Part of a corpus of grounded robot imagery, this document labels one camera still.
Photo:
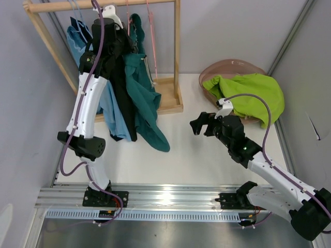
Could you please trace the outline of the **pink hanger of green shorts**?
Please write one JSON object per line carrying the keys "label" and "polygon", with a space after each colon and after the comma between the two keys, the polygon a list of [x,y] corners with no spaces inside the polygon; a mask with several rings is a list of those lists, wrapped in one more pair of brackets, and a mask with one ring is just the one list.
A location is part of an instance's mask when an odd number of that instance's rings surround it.
{"label": "pink hanger of green shorts", "polygon": [[155,67],[155,76],[158,78],[158,69],[157,69],[157,57],[156,57],[156,46],[155,46],[155,33],[154,33],[154,15],[153,12],[149,8],[149,1],[146,0],[148,20],[151,30],[151,41],[152,41],[152,49],[153,49],[153,57],[154,57],[154,67]]}

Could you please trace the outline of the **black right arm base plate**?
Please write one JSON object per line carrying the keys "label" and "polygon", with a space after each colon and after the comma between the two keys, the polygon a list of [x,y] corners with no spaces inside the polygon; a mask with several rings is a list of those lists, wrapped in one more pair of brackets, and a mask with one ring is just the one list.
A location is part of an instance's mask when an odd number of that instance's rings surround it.
{"label": "black right arm base plate", "polygon": [[221,205],[223,210],[254,210],[255,205],[252,205],[246,195],[237,193],[219,193],[214,199]]}

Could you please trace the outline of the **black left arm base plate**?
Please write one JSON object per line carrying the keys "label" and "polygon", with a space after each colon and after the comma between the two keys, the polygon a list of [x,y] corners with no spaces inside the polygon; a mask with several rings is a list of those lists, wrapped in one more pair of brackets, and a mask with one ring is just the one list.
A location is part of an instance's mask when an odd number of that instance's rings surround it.
{"label": "black left arm base plate", "polygon": [[[112,191],[111,184],[108,185],[106,191],[119,197],[123,202],[123,208],[127,207],[128,199],[129,199],[128,191]],[[91,187],[87,187],[84,193],[82,206],[119,208],[121,206],[121,203],[117,197],[111,196],[102,191],[94,190]]]}

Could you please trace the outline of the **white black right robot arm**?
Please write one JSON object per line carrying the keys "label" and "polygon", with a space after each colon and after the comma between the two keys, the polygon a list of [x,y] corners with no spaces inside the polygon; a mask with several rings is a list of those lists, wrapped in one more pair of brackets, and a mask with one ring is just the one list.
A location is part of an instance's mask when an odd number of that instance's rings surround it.
{"label": "white black right robot arm", "polygon": [[232,160],[264,178],[277,191],[267,192],[256,183],[237,194],[241,208],[251,205],[266,209],[290,222],[293,229],[304,239],[313,241],[326,233],[330,225],[330,191],[309,186],[264,156],[262,147],[248,138],[237,116],[217,116],[202,112],[190,122],[194,135],[206,125],[205,136],[214,136],[228,149]]}

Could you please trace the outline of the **lime green shorts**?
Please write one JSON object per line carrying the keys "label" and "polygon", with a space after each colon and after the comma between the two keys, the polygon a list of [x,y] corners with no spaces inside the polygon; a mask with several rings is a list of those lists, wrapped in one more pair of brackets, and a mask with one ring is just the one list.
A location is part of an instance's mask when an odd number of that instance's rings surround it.
{"label": "lime green shorts", "polygon": [[[202,82],[203,87],[217,99],[229,98],[238,94],[253,94],[263,99],[271,113],[274,123],[285,108],[283,92],[277,81],[267,75],[253,73],[236,75],[230,79],[216,75]],[[241,96],[231,99],[233,113],[239,117],[254,117],[261,121],[261,127],[267,128],[268,112],[265,105],[255,97]]]}

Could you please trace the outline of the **pink hanger of teal shorts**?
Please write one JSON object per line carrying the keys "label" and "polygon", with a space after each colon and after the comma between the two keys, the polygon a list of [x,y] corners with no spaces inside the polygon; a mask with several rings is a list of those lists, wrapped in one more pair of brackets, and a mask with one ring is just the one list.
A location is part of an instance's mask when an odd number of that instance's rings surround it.
{"label": "pink hanger of teal shorts", "polygon": [[127,13],[127,33],[128,36],[130,36],[130,30],[131,30],[131,23],[132,23],[132,19],[130,17],[130,12],[129,12],[129,0],[126,0],[126,13]]}

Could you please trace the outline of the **teal shorts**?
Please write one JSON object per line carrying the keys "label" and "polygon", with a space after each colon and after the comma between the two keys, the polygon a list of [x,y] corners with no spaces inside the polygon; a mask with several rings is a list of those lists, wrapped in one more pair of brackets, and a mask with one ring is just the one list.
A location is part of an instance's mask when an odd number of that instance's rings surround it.
{"label": "teal shorts", "polygon": [[157,111],[160,107],[161,94],[155,91],[155,84],[148,66],[143,41],[145,32],[137,13],[130,17],[129,38],[135,51],[124,56],[126,88],[133,101],[135,129],[154,149],[168,152],[170,144],[157,126]]}

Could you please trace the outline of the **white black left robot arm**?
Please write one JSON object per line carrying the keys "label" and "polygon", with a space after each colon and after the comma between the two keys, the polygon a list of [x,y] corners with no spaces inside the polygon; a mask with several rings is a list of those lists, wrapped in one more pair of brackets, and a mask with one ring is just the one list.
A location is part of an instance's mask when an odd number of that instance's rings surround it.
{"label": "white black left robot arm", "polygon": [[84,166],[89,178],[88,189],[98,205],[108,206],[115,194],[106,175],[101,156],[106,147],[103,138],[94,135],[95,118],[102,92],[110,80],[116,61],[131,50],[128,36],[112,18],[98,18],[92,24],[92,39],[85,47],[79,63],[79,88],[72,117],[57,139],[64,144],[60,171],[64,176],[66,150],[80,158],[76,166]]}

